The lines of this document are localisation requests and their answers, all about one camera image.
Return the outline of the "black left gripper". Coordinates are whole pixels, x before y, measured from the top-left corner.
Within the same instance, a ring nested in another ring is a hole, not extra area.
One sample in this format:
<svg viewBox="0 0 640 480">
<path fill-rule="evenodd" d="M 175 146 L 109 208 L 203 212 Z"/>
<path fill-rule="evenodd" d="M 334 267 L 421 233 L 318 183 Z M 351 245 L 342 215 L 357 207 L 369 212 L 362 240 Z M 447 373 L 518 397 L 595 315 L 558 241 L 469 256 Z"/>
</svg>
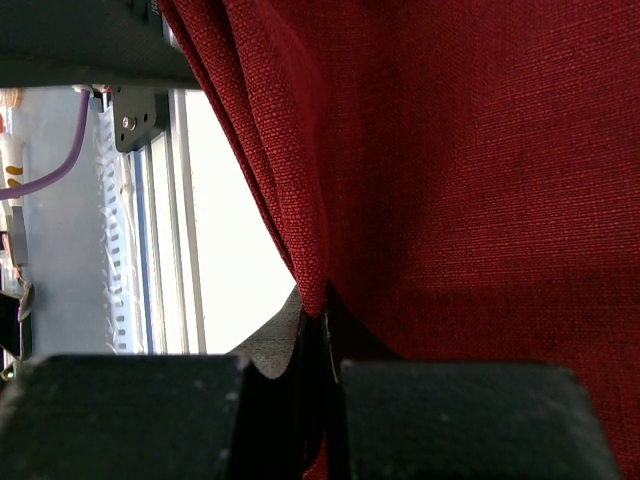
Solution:
<svg viewBox="0 0 640 480">
<path fill-rule="evenodd" d="M 74 84 L 199 87 L 158 1 L 2 0 L 1 86 Z"/>
</svg>

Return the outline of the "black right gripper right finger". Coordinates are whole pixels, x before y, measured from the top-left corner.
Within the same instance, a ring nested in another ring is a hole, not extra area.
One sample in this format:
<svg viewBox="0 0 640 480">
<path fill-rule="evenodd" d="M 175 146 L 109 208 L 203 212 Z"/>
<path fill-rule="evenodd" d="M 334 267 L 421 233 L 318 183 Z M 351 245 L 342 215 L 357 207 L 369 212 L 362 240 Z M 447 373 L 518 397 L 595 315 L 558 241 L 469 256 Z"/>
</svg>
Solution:
<svg viewBox="0 0 640 480">
<path fill-rule="evenodd" d="M 332 479 L 619 479 L 623 285 L 412 298 L 372 334 L 326 295 Z"/>
</svg>

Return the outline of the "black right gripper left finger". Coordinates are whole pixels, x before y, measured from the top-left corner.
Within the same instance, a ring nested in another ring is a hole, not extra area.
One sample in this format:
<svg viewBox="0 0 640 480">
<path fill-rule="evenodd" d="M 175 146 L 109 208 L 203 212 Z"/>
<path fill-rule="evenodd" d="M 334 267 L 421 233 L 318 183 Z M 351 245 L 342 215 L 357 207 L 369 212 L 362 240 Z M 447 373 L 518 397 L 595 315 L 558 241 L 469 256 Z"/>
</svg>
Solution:
<svg viewBox="0 0 640 480">
<path fill-rule="evenodd" d="M 52 355 L 1 396 L 5 479 L 299 479 L 323 423 L 297 292 L 224 355 Z"/>
</svg>

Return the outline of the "dark red cloth napkin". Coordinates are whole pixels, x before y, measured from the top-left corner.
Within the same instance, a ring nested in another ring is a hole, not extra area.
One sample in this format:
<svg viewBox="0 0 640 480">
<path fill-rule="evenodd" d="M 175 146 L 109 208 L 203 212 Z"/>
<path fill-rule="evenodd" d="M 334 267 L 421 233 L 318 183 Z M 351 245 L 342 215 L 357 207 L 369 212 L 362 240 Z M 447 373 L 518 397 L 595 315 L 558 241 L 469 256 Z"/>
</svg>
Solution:
<svg viewBox="0 0 640 480">
<path fill-rule="evenodd" d="M 164 1 L 306 311 L 576 372 L 639 475 L 635 1 Z"/>
</svg>

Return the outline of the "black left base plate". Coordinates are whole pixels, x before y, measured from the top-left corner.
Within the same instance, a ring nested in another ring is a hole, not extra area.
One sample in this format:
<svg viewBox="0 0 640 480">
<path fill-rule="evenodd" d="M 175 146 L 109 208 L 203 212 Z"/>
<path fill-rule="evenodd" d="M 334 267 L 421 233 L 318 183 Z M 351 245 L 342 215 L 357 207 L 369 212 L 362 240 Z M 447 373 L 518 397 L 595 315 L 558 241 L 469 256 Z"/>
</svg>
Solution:
<svg viewBox="0 0 640 480">
<path fill-rule="evenodd" d="M 169 100 L 166 90 L 115 86 L 112 107 L 116 149 L 130 153 L 142 149 L 169 123 Z"/>
</svg>

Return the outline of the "aluminium front rail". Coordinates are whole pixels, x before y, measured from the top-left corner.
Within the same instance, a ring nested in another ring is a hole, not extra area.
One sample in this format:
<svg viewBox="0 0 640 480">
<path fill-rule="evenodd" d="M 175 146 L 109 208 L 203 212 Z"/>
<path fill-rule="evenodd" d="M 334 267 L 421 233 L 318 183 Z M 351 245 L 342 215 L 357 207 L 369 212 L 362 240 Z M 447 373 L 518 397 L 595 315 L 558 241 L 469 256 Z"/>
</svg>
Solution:
<svg viewBox="0 0 640 480">
<path fill-rule="evenodd" d="M 170 91 L 168 106 L 165 131 L 128 155 L 144 347 L 155 354 L 204 354 L 187 92 Z"/>
</svg>

